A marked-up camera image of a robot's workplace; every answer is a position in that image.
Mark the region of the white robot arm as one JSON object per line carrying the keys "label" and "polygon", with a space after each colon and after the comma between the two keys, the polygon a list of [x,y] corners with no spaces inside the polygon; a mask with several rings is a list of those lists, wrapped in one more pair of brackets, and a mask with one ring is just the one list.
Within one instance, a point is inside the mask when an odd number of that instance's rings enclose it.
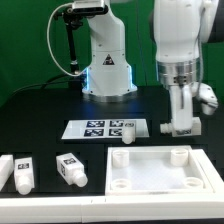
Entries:
{"label": "white robot arm", "polygon": [[115,0],[87,0],[92,14],[91,61],[85,68],[82,92],[100,102],[119,101],[137,93],[138,63],[146,56],[156,65],[156,76],[168,90],[171,128],[188,135],[201,123],[193,115],[193,101],[211,115],[218,100],[203,82],[201,45],[224,41],[224,0],[145,0],[153,7],[131,32],[130,24],[112,11]]}

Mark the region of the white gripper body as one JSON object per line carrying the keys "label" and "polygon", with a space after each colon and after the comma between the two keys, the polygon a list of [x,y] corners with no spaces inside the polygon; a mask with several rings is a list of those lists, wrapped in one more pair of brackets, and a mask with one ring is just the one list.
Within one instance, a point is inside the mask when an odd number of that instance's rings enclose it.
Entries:
{"label": "white gripper body", "polygon": [[190,86],[171,86],[169,93],[174,127],[176,129],[191,127],[193,106]]}

